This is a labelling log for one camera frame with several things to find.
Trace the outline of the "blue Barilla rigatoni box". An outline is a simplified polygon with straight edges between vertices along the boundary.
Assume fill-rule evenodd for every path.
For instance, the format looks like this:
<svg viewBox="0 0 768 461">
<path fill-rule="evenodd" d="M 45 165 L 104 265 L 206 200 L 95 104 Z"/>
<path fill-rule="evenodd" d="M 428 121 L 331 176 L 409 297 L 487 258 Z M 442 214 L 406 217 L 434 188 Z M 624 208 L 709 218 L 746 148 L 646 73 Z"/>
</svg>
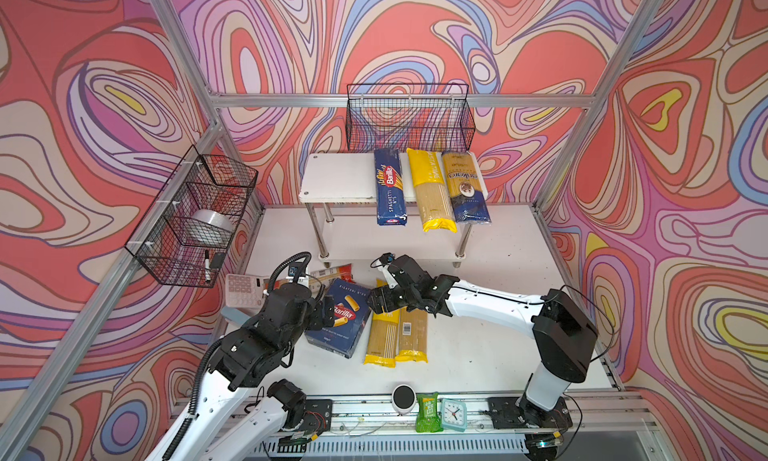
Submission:
<svg viewBox="0 0 768 461">
<path fill-rule="evenodd" d="M 350 359 L 361 339 L 371 309 L 370 289 L 354 282 L 335 279 L 328 288 L 327 299 L 333 305 L 333 324 L 318 331 L 307 331 L 310 345 Z"/>
</svg>

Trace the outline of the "red spaghetti bag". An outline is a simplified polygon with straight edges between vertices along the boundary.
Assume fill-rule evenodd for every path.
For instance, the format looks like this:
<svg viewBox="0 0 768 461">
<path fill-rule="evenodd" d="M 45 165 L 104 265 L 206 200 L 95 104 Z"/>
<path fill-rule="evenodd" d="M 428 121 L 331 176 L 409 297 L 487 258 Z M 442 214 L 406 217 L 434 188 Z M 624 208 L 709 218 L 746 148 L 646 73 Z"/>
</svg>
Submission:
<svg viewBox="0 0 768 461">
<path fill-rule="evenodd" d="M 322 287 L 328 288 L 334 280 L 353 282 L 352 266 L 350 264 L 312 271 L 299 278 L 299 284 L 308 287 L 316 295 Z"/>
</svg>

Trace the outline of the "yellow spaghetti bag with barcode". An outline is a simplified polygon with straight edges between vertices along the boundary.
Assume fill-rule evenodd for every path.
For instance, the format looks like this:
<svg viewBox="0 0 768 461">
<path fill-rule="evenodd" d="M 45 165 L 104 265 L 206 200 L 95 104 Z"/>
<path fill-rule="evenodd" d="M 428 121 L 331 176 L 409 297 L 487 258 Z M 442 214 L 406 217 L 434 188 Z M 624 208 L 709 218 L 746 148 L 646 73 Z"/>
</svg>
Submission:
<svg viewBox="0 0 768 461">
<path fill-rule="evenodd" d="M 428 313 L 422 310 L 407 311 L 400 314 L 398 348 L 395 355 L 397 363 L 427 362 Z"/>
</svg>

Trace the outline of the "blue Barilla spaghetti box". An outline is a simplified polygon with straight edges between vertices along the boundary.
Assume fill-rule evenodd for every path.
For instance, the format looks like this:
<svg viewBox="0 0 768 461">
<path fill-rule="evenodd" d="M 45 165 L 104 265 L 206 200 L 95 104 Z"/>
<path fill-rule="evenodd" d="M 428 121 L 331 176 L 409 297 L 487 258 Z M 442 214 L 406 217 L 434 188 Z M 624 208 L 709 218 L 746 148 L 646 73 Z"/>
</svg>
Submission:
<svg viewBox="0 0 768 461">
<path fill-rule="evenodd" d="M 374 150 L 377 224 L 404 226 L 407 210 L 399 152 L 392 148 Z"/>
</svg>

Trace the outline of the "blue Ankara spaghetti bag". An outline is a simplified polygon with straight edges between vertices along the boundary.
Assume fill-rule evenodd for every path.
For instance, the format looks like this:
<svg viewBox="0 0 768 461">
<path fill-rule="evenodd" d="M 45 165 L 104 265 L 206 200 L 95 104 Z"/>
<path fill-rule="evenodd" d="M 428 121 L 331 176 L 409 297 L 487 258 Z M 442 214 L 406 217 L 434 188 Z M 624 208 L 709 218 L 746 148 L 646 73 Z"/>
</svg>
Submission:
<svg viewBox="0 0 768 461">
<path fill-rule="evenodd" d="M 485 194 L 471 154 L 444 152 L 442 161 L 455 220 L 459 223 L 490 223 Z"/>
</svg>

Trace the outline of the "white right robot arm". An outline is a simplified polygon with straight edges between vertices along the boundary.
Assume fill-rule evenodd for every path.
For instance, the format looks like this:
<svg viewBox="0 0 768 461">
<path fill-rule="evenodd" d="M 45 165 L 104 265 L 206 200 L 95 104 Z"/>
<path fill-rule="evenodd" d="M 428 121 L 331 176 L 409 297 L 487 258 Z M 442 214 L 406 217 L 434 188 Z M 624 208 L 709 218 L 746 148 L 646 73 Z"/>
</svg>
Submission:
<svg viewBox="0 0 768 461">
<path fill-rule="evenodd" d="M 457 276 L 430 275 L 408 255 L 384 253 L 370 267 L 386 284 L 373 289 L 368 306 L 377 314 L 420 310 L 435 317 L 468 317 L 511 328 L 536 343 L 539 364 L 523 394 L 502 413 L 514 427 L 566 429 L 565 391 L 586 380 L 598 332 L 564 288 L 523 295 L 478 286 Z"/>
</svg>

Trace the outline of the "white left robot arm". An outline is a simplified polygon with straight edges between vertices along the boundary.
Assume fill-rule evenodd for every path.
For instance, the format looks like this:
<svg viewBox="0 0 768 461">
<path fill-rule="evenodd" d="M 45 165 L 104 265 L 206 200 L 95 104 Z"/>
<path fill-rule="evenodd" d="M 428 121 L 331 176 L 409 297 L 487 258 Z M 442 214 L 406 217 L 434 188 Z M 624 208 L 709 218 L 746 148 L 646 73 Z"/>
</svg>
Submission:
<svg viewBox="0 0 768 461">
<path fill-rule="evenodd" d="M 149 454 L 151 460 L 244 460 L 278 432 L 309 418 L 306 395 L 282 379 L 308 330 L 333 324 L 333 307 L 308 285 L 308 251 L 282 261 L 268 278 L 261 310 L 214 341 L 197 368 L 189 403 Z"/>
</svg>

